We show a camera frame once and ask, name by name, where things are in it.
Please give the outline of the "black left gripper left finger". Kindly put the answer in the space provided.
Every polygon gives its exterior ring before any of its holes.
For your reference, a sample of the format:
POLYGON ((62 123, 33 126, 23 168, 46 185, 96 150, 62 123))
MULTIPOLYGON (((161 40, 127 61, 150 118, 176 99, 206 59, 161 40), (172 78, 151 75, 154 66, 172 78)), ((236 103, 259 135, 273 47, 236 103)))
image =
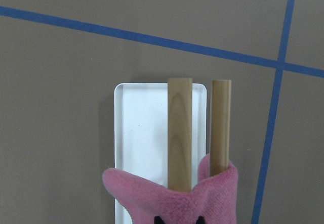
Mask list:
POLYGON ((154 217, 154 224, 164 224, 164 221, 160 216, 155 216, 154 217))

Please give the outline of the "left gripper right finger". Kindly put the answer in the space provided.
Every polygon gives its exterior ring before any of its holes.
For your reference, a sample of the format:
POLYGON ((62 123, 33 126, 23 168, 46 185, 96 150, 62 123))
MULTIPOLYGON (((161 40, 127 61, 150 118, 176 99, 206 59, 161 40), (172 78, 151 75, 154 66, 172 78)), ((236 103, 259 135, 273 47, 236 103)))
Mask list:
POLYGON ((195 224, 204 224, 204 217, 203 216, 199 216, 198 219, 196 220, 195 224))

